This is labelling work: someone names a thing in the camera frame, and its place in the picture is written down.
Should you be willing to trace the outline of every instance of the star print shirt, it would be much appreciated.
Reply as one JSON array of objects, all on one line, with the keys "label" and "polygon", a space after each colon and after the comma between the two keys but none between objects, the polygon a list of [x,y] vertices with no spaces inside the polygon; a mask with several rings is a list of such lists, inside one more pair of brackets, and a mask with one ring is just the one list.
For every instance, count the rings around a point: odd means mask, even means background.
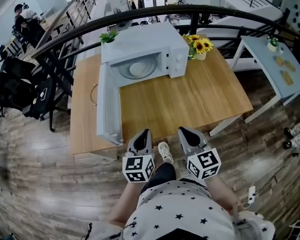
[{"label": "star print shirt", "polygon": [[211,198],[207,187],[173,180],[147,189],[125,228],[94,223],[89,240],[272,240],[274,225],[243,211],[234,219]]}]

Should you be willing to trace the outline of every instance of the open microwave door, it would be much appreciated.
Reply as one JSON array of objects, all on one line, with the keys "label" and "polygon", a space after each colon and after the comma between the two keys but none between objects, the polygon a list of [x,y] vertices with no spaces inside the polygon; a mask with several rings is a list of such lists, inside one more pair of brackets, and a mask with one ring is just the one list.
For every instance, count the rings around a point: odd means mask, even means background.
[{"label": "open microwave door", "polygon": [[96,123],[97,136],[118,146],[123,144],[120,89],[108,63],[100,66]]}]

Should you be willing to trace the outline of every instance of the yellow flower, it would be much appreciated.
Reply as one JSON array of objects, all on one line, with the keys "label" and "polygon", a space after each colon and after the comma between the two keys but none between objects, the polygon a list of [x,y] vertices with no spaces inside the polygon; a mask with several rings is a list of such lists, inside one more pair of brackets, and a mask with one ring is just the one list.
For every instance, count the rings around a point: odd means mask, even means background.
[{"label": "yellow flower", "polygon": [[189,35],[188,36],[188,39],[191,41],[191,42],[194,42],[196,40],[200,40],[200,35],[197,35],[197,34],[193,34],[193,35]]},{"label": "yellow flower", "polygon": [[203,54],[205,52],[211,51],[212,46],[214,46],[214,44],[206,38],[202,40],[196,40],[193,43],[193,47],[196,49],[197,54]]}]

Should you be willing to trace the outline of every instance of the flower vase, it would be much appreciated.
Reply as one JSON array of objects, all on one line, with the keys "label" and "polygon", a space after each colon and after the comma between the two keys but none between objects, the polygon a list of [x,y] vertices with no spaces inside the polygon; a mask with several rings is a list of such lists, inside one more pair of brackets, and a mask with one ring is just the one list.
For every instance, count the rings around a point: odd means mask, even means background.
[{"label": "flower vase", "polygon": [[194,55],[194,58],[198,61],[204,61],[206,59],[206,56],[207,56],[207,52],[204,52],[204,53],[196,53]]},{"label": "flower vase", "polygon": [[277,51],[277,47],[276,46],[273,46],[270,42],[268,42],[268,45],[267,45],[268,49],[275,53]]}]

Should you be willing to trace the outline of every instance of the light blue table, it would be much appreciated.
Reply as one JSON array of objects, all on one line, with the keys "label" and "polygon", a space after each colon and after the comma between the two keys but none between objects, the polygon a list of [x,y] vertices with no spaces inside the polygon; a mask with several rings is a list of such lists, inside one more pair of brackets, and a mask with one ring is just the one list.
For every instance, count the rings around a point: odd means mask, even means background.
[{"label": "light blue table", "polygon": [[[247,124],[270,109],[281,99],[290,97],[283,103],[283,106],[286,106],[300,94],[300,64],[289,48],[282,42],[279,43],[279,46],[283,48],[283,53],[279,53],[279,49],[277,49],[276,52],[272,52],[268,49],[267,44],[269,41],[266,38],[252,36],[242,36],[241,38],[241,43],[230,65],[232,70],[237,65],[244,48],[246,48],[263,70],[276,94],[268,103],[244,120]],[[295,67],[295,72],[288,69],[286,65],[277,65],[276,56],[280,56],[285,61],[290,61]],[[293,84],[287,85],[280,71],[288,72],[293,80]]]}]

